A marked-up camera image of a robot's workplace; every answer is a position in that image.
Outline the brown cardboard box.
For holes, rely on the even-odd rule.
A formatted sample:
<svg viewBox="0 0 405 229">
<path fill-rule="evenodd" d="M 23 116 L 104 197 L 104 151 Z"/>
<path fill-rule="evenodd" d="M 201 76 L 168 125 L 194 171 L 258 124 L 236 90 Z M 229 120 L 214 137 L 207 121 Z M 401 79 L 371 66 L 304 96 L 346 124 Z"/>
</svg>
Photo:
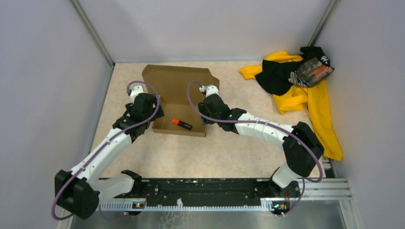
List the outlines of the brown cardboard box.
<svg viewBox="0 0 405 229">
<path fill-rule="evenodd" d="M 142 71 L 142 78 L 159 93 L 160 105 L 165 113 L 162 118 L 153 122 L 154 133 L 206 137 L 206 127 L 200 115 L 194 110 L 205 95 L 200 92 L 198 84 L 192 84 L 190 87 L 192 104 L 190 104 L 187 87 L 190 82 L 196 80 L 203 86 L 213 84 L 219 88 L 220 80 L 214 77 L 209 69 L 148 64 Z M 173 118 L 192 125 L 192 130 L 173 124 Z"/>
</svg>

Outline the orange black highlighter marker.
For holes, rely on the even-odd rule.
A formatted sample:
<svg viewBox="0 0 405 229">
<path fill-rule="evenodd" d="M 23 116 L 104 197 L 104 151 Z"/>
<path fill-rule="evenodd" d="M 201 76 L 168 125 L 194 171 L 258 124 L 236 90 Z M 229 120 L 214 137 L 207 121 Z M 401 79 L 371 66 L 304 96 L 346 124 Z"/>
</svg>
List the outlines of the orange black highlighter marker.
<svg viewBox="0 0 405 229">
<path fill-rule="evenodd" d="M 172 123 L 177 125 L 177 126 L 180 126 L 180 127 L 184 128 L 184 129 L 192 130 L 192 125 L 190 125 L 190 124 L 188 124 L 188 123 L 186 123 L 184 121 L 181 121 L 180 119 L 173 118 Z"/>
</svg>

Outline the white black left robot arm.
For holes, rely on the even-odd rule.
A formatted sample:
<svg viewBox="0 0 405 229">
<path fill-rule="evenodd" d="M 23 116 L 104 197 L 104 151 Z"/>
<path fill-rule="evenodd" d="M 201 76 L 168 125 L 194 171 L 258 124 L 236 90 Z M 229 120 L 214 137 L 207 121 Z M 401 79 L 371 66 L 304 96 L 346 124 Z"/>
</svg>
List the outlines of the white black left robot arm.
<svg viewBox="0 0 405 229">
<path fill-rule="evenodd" d="M 51 214 L 58 217 L 56 206 L 81 219 L 89 218 L 101 204 L 122 194 L 136 198 L 143 193 L 142 177 L 130 170 L 118 176 L 101 180 L 100 176 L 126 148 L 145 133 L 151 122 L 164 116 L 160 95 L 144 92 L 143 82 L 138 81 L 127 93 L 131 102 L 126 104 L 124 114 L 112 125 L 104 140 L 78 165 L 69 171 L 60 170 L 54 178 L 55 199 Z"/>
</svg>

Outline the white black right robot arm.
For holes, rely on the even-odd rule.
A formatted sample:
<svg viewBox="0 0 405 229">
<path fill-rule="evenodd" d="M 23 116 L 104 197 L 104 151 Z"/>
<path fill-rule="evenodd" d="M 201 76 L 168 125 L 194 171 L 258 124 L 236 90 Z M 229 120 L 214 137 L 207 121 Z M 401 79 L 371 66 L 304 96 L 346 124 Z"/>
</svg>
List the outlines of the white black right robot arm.
<svg viewBox="0 0 405 229">
<path fill-rule="evenodd" d="M 269 191 L 273 196 L 282 196 L 292 181 L 308 177 L 314 168 L 322 170 L 320 157 L 324 148 L 308 124 L 282 125 L 244 109 L 230 109 L 213 84 L 201 85 L 199 90 L 205 96 L 197 110 L 204 125 L 218 124 L 226 132 L 255 137 L 283 150 L 286 162 L 270 178 Z"/>
</svg>

